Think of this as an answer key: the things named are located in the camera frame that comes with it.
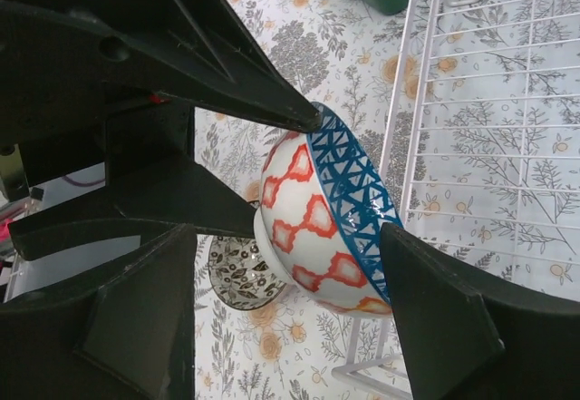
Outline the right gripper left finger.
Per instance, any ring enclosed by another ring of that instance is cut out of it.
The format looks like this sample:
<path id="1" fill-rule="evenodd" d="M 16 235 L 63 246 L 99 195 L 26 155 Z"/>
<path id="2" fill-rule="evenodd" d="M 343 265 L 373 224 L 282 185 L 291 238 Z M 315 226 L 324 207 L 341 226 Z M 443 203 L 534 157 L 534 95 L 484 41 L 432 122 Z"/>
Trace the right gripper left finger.
<path id="1" fill-rule="evenodd" d="M 196 231 L 1 306 L 4 399 L 190 399 Z"/>

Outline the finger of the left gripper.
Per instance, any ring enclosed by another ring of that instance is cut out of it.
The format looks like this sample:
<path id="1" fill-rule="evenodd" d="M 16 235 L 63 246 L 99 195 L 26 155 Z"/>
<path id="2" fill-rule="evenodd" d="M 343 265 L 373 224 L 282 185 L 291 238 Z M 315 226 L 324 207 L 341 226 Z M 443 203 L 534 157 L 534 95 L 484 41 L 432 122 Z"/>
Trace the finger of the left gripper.
<path id="1" fill-rule="evenodd" d="M 130 47 L 116 81 L 238 118 L 314 132 L 321 115 L 272 65 L 226 0 L 96 0 Z"/>

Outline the pink patterned bowl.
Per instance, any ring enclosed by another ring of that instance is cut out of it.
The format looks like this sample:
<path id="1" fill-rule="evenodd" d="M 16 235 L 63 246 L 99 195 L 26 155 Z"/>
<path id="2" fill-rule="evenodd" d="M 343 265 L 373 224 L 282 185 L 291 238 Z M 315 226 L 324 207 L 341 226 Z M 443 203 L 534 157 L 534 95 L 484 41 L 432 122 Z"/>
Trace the pink patterned bowl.
<path id="1" fill-rule="evenodd" d="M 215 236 L 208 253 L 208 273 L 217 297 L 239 311 L 263 307 L 286 288 L 264 262 L 254 239 Z"/>

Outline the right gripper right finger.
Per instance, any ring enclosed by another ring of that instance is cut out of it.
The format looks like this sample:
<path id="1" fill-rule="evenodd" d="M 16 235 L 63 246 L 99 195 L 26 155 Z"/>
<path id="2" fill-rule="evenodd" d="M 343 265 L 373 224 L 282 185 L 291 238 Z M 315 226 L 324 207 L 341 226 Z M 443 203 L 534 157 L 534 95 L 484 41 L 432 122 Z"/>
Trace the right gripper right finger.
<path id="1" fill-rule="evenodd" d="M 385 223 L 381 257 L 415 399 L 576 399 L 579 304 Z"/>

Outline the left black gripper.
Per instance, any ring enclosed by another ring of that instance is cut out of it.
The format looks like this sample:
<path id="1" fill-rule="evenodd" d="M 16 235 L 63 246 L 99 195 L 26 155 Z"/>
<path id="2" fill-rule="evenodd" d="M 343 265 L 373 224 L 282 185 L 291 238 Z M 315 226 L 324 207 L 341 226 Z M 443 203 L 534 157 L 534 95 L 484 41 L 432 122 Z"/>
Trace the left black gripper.
<path id="1" fill-rule="evenodd" d="M 195 0 L 1 0 L 1 191 L 104 162 L 114 181 L 9 225 L 14 248 L 37 260 L 94 241 L 156 238 L 186 225 L 251 238 L 254 207 L 147 120 L 121 154 L 103 127 L 123 114 L 188 101 L 193 60 L 168 34 L 189 27 Z"/>

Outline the red diamond patterned bowl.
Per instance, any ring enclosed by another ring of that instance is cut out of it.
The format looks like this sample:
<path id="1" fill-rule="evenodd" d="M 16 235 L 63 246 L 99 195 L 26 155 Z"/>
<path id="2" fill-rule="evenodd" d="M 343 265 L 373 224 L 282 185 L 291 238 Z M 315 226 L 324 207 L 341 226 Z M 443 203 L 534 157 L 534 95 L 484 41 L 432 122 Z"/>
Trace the red diamond patterned bowl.
<path id="1" fill-rule="evenodd" d="M 316 132 L 286 132 L 266 155 L 256 244 L 275 277 L 350 317 L 389 317 L 381 227 L 401 225 L 379 172 L 345 122 L 320 102 Z"/>

